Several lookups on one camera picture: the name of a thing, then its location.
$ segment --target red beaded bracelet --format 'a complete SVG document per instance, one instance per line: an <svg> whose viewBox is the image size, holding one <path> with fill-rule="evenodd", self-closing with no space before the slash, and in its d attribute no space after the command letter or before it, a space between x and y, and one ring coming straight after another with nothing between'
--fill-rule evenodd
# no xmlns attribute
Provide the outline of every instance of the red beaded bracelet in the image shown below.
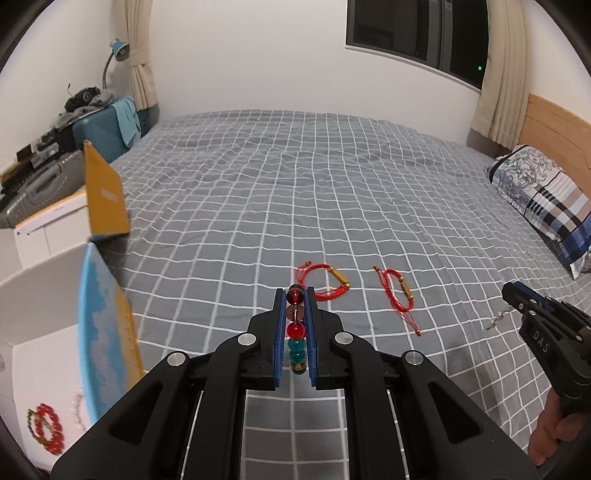
<svg viewBox="0 0 591 480"><path fill-rule="evenodd" d="M413 328L414 333L416 333L417 336L421 336L421 329L418 327L417 322L414 321L413 314L410 313L410 311L414 307L414 297L412 292L410 291L410 288L408 288L408 284L406 283L406 280L404 280L402 274L400 272L397 272L396 270L393 270L392 268L381 270L377 265L374 265L374 270L378 273L379 282L382 284L384 290L386 291L386 295L388 296L388 300L390 301L390 305L392 305L392 308L396 311L396 313L398 313L398 315L400 315L400 318L402 318L402 320L407 322ZM394 295L392 287L390 286L388 274L394 275L400 282L402 292L408 300L408 306L405 307L404 305L402 305Z"/></svg>
<svg viewBox="0 0 591 480"><path fill-rule="evenodd" d="M45 437L45 431L43 430L43 427L51 432L50 440ZM63 453L63 429L60 424L59 417L49 405L42 403L37 407L36 411L29 410L27 412L27 428L29 429L29 432L33 438L38 443L43 445L45 450L47 450L49 453L52 453L53 455L59 455Z"/></svg>
<svg viewBox="0 0 591 480"><path fill-rule="evenodd" d="M347 291L351 288L349 280L347 280L347 278L336 268L331 267L328 263L312 264L312 262L310 261L307 261L305 264L300 265L297 268L297 282L305 288L306 284L304 283L304 280L306 279L306 275L310 273L312 270L316 270L318 268L325 268L326 270L328 270L329 273L337 279L337 281L340 283L340 286L332 290L325 291L324 293L316 293L315 297L317 301L337 299L341 295L347 293Z"/></svg>

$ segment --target lamp arm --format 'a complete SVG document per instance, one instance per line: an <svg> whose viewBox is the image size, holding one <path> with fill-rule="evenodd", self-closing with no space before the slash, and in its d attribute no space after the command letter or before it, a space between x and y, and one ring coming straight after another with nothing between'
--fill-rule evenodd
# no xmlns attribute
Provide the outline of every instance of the lamp arm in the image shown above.
<svg viewBox="0 0 591 480"><path fill-rule="evenodd" d="M107 88L107 69L109 68L109 63L111 63L113 55L113 52L109 54L109 58L107 59L107 63L105 64L105 69L103 70L103 90Z"/></svg>

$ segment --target human hand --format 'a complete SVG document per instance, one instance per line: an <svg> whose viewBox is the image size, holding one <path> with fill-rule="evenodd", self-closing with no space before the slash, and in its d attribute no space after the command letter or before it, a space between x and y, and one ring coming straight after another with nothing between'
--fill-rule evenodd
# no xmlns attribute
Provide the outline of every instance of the human hand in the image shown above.
<svg viewBox="0 0 591 480"><path fill-rule="evenodd" d="M563 418L560 414L560 397L553 388L548 392L546 405L538 424L531 434L527 454L537 466L555 454L558 441L572 442L580 433L591 413L573 413Z"/></svg>

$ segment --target pillow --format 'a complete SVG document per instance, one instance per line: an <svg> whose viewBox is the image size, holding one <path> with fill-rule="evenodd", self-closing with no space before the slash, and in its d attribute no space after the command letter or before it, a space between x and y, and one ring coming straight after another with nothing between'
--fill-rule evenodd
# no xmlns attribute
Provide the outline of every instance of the pillow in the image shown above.
<svg viewBox="0 0 591 480"><path fill-rule="evenodd" d="M488 170L496 191L549 238L553 251L573 278L589 268L591 201L541 151L519 145Z"/></svg>

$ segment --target blue suitcase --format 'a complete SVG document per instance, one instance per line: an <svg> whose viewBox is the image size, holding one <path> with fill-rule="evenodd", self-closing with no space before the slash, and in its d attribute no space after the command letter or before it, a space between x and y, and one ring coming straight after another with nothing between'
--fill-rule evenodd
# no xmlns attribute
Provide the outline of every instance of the blue suitcase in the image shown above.
<svg viewBox="0 0 591 480"><path fill-rule="evenodd" d="M72 134L76 148L82 149L84 140L89 140L107 163L129 150L121 138L115 109L110 106L77 120L72 126Z"/></svg>

